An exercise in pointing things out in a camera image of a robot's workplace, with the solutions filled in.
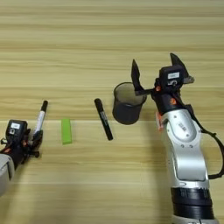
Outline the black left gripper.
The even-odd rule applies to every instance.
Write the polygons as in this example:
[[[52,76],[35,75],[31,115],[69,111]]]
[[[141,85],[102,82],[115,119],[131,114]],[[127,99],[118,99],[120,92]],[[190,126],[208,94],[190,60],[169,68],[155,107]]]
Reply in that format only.
[[[15,143],[2,138],[0,144],[4,144],[5,147],[0,150],[0,170],[5,166],[16,170],[28,158],[38,158],[42,139],[42,129],[33,134],[31,141],[23,140],[21,143]]]

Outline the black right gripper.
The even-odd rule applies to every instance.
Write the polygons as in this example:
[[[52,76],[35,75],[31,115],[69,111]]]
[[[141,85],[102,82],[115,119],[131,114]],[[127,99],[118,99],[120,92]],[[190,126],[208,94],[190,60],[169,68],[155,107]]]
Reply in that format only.
[[[189,73],[186,70],[185,64],[182,60],[174,53],[170,53],[171,63],[173,65],[180,65],[184,70],[184,77],[187,78]],[[151,89],[144,89],[140,83],[140,72],[136,61],[132,60],[131,67],[131,79],[135,89],[136,95],[150,95],[152,93]],[[180,90],[173,93],[166,93],[159,82],[159,78],[156,78],[153,93],[151,94],[152,100],[157,105],[158,113],[162,116],[167,112],[177,110],[177,109],[187,109],[190,114],[193,114],[193,107],[191,104],[184,104],[180,98]]]

